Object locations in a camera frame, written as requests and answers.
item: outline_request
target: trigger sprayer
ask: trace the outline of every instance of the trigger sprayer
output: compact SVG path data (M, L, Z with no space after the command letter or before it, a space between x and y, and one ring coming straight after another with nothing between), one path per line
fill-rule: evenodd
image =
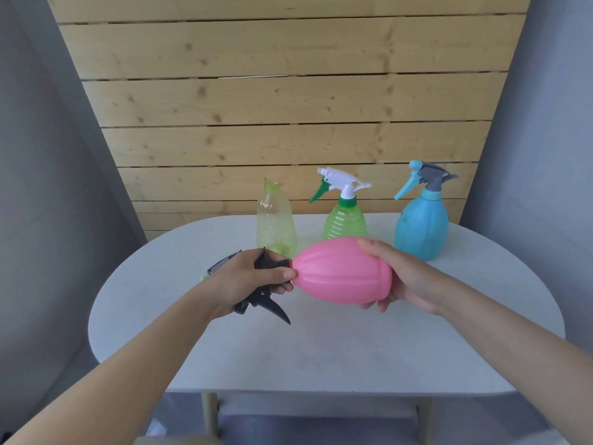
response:
M420 259L436 258L447 240L449 216L441 201L442 184L457 175L437 164L411 161L411 177L395 195L399 200L414 187L426 184L418 198L406 206L396 224L395 247Z
M316 194L309 200L310 203L330 190L340 189L340 200L327 216L323 228L323 239L333 239L343 236L367 236L367 222L365 216L356 205L355 192L370 187L360 179L345 171L335 168L319 168L317 173L323 175L322 184Z

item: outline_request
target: hand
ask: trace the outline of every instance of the hand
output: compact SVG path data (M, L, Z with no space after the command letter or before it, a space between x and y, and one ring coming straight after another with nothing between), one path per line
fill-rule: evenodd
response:
M291 292L294 286L290 280L296 277L291 268L256 270L253 263L262 253L261 248L236 254L229 262L206 278L196 287L205 289L216 301L215 317L222 317L234 311L235 305L246 299L256 288L271 284L271 291L282 295ZM287 259L281 254L266 249L271 261Z
M390 303L404 299L430 314L441 315L441 300L455 293L464 284L417 257L396 250L379 240L360 239L362 251L380 257L393 269L393 282L387 298L377 302L380 312L385 312ZM373 303L361 305L368 309Z

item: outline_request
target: white cap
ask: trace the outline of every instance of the white cap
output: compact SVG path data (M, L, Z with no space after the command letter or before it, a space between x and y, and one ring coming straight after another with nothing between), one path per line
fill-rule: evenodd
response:
M363 183L360 179L351 174L346 173L345 171L336 170L335 168L319 168L317 173L322 174L325 177L323 178L324 181L330 184L329 190L340 189L342 191L340 197L345 200L355 198L356 195L354 195L354 193L357 190L371 186L368 183Z

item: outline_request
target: pink plastic bottle body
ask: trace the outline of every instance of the pink plastic bottle body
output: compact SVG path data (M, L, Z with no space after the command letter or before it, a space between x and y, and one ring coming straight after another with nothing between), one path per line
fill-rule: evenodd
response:
M386 298L392 270L363 253L357 237L338 237L315 244L292 262L293 283L309 295L332 303L363 304Z

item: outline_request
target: left hand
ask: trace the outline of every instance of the left hand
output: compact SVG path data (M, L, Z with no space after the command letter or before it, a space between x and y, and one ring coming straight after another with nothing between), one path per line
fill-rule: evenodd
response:
M261 253L261 248L241 252L212 276L197 285L197 287L206 289L216 301L216 317L233 312L235 305L246 299L258 287L270 284L272 285L271 291L280 295L294 289L290 280L295 278L297 273L293 269L278 267L256 270L254 268L253 263ZM287 259L287 257L268 249L266 249L266 254L272 261Z

